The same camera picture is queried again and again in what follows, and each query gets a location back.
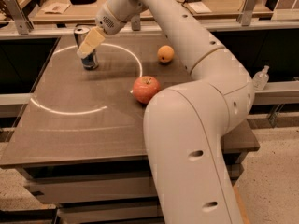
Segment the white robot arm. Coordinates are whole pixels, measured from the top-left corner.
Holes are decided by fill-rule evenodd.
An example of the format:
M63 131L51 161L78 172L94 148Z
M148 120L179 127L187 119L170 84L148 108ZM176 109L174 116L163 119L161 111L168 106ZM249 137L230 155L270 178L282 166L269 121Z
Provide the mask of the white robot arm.
M221 138L254 101L238 59L176 0L107 0L95 17L108 35L149 10L191 81L158 92L143 130L166 224L243 224L221 153Z

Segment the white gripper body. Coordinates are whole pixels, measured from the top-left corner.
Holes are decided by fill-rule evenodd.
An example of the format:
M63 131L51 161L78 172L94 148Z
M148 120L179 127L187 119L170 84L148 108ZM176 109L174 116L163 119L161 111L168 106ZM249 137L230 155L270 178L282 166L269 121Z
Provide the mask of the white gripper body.
M106 35L117 34L131 18L147 9L142 0L106 0L96 14L96 24Z

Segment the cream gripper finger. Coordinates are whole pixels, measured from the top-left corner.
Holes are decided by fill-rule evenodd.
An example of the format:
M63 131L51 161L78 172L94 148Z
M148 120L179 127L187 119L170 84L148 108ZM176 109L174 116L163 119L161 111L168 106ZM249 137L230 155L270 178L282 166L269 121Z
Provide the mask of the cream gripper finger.
M77 55L81 59L93 53L93 51L105 40L105 32L102 28L96 26L88 28L87 34L84 36L82 43L78 47Z

